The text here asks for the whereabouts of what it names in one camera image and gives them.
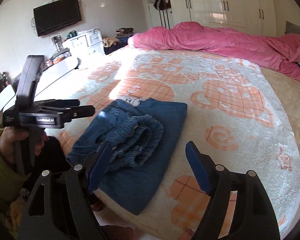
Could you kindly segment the green left sleeve forearm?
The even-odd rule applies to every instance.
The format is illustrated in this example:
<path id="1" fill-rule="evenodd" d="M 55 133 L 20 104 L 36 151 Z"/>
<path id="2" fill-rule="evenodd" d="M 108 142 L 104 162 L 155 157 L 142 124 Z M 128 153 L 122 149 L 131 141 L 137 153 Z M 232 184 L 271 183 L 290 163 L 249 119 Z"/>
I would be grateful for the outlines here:
<path id="1" fill-rule="evenodd" d="M 27 176 L 15 172 L 0 154 L 0 210 L 5 210 L 17 198 Z"/>

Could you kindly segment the left hand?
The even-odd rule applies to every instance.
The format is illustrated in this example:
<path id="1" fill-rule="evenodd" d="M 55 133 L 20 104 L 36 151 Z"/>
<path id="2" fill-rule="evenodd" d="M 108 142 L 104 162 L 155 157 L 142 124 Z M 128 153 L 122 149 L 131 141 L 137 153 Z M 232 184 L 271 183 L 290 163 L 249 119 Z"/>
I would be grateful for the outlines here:
<path id="1" fill-rule="evenodd" d="M 13 127 L 6 127 L 0 136 L 0 154 L 8 164 L 15 163 L 14 143 L 25 140 L 29 136 L 29 132 Z M 35 155 L 38 156 L 49 137 L 45 132 L 41 135 L 39 141 L 34 145 Z"/>

